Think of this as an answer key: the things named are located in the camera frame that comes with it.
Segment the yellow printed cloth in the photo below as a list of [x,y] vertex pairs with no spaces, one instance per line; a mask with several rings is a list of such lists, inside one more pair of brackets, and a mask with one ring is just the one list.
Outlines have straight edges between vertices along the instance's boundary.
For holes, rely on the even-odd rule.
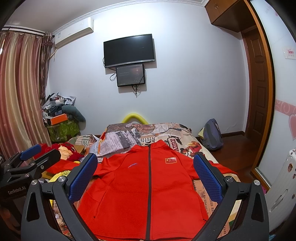
[[62,171],[57,174],[51,174],[47,171],[42,173],[42,177],[47,181],[47,182],[55,182],[60,176],[68,176],[70,170]]

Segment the red plush bird toy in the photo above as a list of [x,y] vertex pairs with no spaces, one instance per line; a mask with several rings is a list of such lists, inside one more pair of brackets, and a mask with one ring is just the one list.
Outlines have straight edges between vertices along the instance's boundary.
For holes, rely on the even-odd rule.
[[75,162],[80,161],[84,157],[82,154],[77,152],[77,150],[72,144],[68,142],[62,144],[55,143],[52,146],[48,146],[47,144],[40,144],[40,146],[41,152],[33,157],[34,160],[38,159],[39,157],[43,156],[44,154],[53,149],[58,150],[60,152],[61,160]]

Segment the white drawer cabinet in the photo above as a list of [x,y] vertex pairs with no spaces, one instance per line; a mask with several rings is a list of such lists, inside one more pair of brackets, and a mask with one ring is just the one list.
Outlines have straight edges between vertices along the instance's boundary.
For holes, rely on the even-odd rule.
[[292,149],[278,177],[265,195],[270,232],[288,218],[295,206],[295,159],[295,149]]

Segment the green patterned bag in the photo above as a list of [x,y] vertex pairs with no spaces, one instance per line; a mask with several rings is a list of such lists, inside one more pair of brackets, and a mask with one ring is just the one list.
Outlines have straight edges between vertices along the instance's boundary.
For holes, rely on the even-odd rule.
[[80,133],[78,122],[75,120],[66,120],[53,126],[47,126],[47,130],[52,142],[67,142]]

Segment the orange box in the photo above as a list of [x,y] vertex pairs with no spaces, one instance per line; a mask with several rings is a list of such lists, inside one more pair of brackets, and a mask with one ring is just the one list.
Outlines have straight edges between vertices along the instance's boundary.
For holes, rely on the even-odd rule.
[[68,116],[67,114],[63,113],[63,114],[60,114],[60,115],[57,115],[53,118],[51,118],[51,125],[56,125],[56,124],[59,124],[61,122],[64,122],[64,121],[67,121],[68,120]]

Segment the dark green pillow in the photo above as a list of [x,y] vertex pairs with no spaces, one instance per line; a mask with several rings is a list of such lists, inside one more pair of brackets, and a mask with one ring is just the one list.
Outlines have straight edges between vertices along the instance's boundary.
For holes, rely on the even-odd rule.
[[62,106],[62,113],[65,113],[67,115],[71,115],[78,122],[81,122],[81,123],[85,123],[86,122],[85,117],[73,105],[63,105]]

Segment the blue grey backpack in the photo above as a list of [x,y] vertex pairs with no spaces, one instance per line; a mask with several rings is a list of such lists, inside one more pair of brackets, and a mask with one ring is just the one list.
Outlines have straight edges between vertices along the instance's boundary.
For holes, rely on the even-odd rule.
[[223,147],[222,135],[217,121],[212,118],[206,122],[198,133],[202,145],[211,151],[219,150]]

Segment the striped pink curtain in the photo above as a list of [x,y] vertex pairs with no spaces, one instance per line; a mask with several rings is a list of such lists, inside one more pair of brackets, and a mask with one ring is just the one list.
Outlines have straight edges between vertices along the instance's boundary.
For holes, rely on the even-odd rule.
[[49,67],[50,37],[1,32],[1,154],[49,144],[41,106]]

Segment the yellow foam tube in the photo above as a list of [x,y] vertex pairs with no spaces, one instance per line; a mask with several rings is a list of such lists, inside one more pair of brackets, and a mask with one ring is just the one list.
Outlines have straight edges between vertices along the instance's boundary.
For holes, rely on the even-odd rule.
[[143,125],[148,125],[149,124],[141,115],[139,115],[137,113],[130,113],[130,114],[126,115],[123,118],[122,123],[128,123],[131,119],[135,119],[135,120],[139,121]]

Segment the brown wooden door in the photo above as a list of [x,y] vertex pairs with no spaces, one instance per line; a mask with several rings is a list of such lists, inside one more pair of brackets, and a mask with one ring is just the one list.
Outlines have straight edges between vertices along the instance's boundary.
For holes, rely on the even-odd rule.
[[260,146],[268,107],[268,71],[266,54],[257,27],[242,33],[249,71],[249,110],[246,137]]

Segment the brown overhead cabinet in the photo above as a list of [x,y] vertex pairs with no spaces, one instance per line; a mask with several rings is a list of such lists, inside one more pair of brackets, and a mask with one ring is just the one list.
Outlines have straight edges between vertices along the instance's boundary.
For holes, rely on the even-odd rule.
[[216,27],[238,33],[255,25],[254,17],[243,0],[210,0],[205,9],[211,24]]

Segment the white wall air conditioner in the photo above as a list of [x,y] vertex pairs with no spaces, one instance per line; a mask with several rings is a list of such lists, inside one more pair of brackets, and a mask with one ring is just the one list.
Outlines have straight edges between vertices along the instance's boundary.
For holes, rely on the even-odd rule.
[[55,47],[58,49],[62,48],[65,45],[93,32],[94,19],[92,17],[85,18],[55,33]]

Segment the small black wall monitor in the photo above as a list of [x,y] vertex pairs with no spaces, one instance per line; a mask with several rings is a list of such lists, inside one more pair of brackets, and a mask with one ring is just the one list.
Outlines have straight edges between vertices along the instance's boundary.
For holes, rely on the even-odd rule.
[[116,67],[118,87],[145,84],[145,68],[143,64],[132,64]]

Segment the large black wall television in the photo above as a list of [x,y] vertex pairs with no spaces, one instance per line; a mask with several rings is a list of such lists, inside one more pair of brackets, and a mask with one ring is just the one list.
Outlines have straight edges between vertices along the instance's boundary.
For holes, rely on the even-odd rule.
[[105,68],[121,65],[154,62],[152,34],[122,37],[103,43]]

